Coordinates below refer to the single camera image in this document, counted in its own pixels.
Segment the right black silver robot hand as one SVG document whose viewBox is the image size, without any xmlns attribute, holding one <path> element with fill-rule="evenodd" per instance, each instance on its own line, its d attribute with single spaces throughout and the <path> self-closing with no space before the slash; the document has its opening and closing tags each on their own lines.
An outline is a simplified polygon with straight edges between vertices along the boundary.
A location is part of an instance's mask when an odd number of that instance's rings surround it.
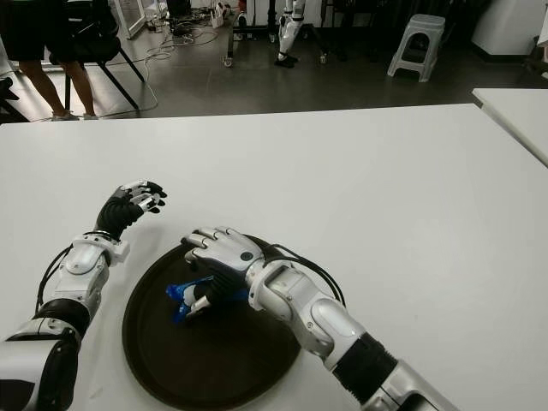
<svg viewBox="0 0 548 411">
<path fill-rule="evenodd" d="M 185 260 L 208 272 L 205 278 L 184 287 L 180 307 L 184 319 L 225 302 L 245 289 L 249 269 L 265 260 L 254 241 L 228 227 L 197 229 L 183 240 L 192 247 L 185 254 Z"/>
</svg>

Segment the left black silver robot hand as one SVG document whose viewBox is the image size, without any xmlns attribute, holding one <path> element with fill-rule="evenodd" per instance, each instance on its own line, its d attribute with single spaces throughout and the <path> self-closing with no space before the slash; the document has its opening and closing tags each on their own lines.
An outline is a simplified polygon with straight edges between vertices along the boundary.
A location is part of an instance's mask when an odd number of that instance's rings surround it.
<svg viewBox="0 0 548 411">
<path fill-rule="evenodd" d="M 160 213 L 167 193 L 161 186 L 137 180 L 118 187 L 101 208 L 95 230 L 119 240 L 123 231 L 146 213 Z"/>
</svg>

